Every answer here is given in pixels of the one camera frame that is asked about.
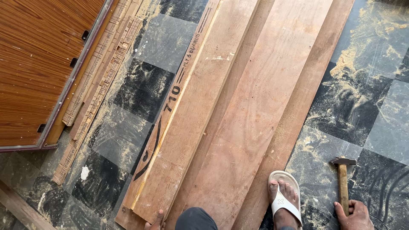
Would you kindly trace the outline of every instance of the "hammer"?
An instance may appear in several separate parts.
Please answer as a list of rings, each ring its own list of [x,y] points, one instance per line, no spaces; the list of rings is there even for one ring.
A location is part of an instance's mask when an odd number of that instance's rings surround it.
[[[339,203],[342,205],[342,209],[346,216],[349,216],[348,205],[348,178],[346,176],[346,165],[356,165],[357,161],[354,159],[348,159],[344,156],[335,157],[330,163],[338,164],[338,190],[339,190]]]

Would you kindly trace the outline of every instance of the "white paint stain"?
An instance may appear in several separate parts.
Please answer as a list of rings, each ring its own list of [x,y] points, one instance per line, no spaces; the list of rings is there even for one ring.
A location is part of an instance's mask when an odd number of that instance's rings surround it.
[[[43,193],[43,195],[41,196],[40,202],[38,203],[38,206],[37,206],[37,210],[40,210],[41,203],[43,202],[44,198],[45,198],[45,193]]]
[[[90,170],[88,169],[87,166],[82,167],[81,180],[86,180],[89,173],[90,173]]]

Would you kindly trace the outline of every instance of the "white flip-flop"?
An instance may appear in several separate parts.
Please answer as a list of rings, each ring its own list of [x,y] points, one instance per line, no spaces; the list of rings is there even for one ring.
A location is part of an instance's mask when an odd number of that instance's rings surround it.
[[[294,189],[294,192],[296,192],[298,194],[298,207],[301,207],[300,188],[298,187],[298,183],[294,179],[294,177],[291,174],[289,174],[287,172],[284,172],[284,171],[274,171],[268,177],[267,184],[273,179],[276,180],[276,181],[283,180],[285,183],[289,183],[290,186]],[[271,209],[273,211],[273,218],[274,218],[274,214],[276,214],[277,210],[279,210],[280,208],[285,208],[289,212],[291,212],[299,221],[298,230],[303,229],[302,228],[303,223],[301,221],[301,209],[298,210],[292,203],[290,203],[283,196],[283,194],[280,192],[280,186],[279,186],[279,190],[277,191],[276,198],[274,199],[273,203],[271,204]]]

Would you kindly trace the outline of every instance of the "person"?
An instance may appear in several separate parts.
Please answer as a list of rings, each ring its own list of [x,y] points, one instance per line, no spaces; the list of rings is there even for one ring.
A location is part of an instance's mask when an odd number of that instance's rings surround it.
[[[270,180],[268,182],[270,203],[273,203],[278,191],[298,210],[300,209],[298,194],[289,183],[283,180]],[[341,230],[374,230],[368,208],[361,201],[349,201],[349,216],[345,215],[340,203],[334,202],[334,208]],[[278,209],[273,218],[274,230],[297,230],[301,226],[299,220],[285,208]],[[146,223],[144,230],[164,230],[166,224],[161,227],[162,219],[163,210],[159,210],[156,222],[152,225]],[[217,226],[212,217],[202,208],[191,207],[178,217],[175,230],[217,230]]]

